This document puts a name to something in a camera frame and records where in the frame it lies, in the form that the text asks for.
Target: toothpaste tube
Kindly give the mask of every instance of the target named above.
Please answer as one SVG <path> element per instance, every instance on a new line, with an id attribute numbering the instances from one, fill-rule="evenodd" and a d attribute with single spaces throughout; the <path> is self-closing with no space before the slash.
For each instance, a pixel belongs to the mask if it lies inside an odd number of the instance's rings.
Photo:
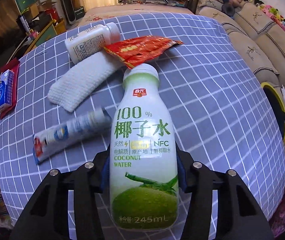
<path id="1" fill-rule="evenodd" d="M 36 133 L 33 148 L 36 164 L 40 164 L 51 155 L 84 138 L 92 137 L 110 128 L 111 121 L 107 111 L 101 108 L 54 128 Z"/>

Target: tissue pack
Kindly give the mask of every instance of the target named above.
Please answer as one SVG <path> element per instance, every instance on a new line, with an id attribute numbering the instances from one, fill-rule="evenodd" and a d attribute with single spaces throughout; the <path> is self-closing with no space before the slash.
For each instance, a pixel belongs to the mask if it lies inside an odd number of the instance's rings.
<path id="1" fill-rule="evenodd" d="M 11 70 L 6 70 L 0 75 L 0 113 L 12 104 L 13 76 Z"/>

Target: tower fan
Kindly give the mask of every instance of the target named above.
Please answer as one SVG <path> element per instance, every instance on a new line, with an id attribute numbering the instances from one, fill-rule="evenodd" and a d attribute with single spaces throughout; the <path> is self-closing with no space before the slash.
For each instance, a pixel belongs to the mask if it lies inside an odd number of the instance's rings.
<path id="1" fill-rule="evenodd" d="M 74 7 L 71 0 L 60 0 L 63 12 L 70 25 L 76 22 Z"/>

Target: coconut water bottle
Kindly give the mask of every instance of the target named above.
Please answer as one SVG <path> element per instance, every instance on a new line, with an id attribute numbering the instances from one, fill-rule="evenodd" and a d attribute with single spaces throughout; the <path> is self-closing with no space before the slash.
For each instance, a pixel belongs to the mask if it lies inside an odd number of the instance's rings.
<path id="1" fill-rule="evenodd" d="M 111 211 L 121 228 L 159 230 L 177 218 L 175 134 L 158 86 L 158 73 L 151 65 L 124 73 L 125 93 L 110 141 Z"/>

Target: plastic bottle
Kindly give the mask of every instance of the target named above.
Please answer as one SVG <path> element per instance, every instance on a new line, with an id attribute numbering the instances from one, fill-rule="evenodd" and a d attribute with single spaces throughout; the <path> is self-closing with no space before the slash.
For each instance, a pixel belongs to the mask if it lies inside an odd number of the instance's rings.
<path id="1" fill-rule="evenodd" d="M 151 65 L 124 73 L 110 139 L 110 203 L 121 228 L 159 230 L 178 217 L 175 133 L 158 86 Z"/>
<path id="2" fill-rule="evenodd" d="M 105 45 L 120 41 L 120 32 L 113 22 L 98 24 L 68 39 L 65 45 L 74 64 L 100 51 Z"/>
<path id="3" fill-rule="evenodd" d="M 33 137 L 33 154 L 36 164 L 82 139 L 110 128 L 110 124 L 110 115 L 104 108 L 100 108 L 36 133 Z"/>

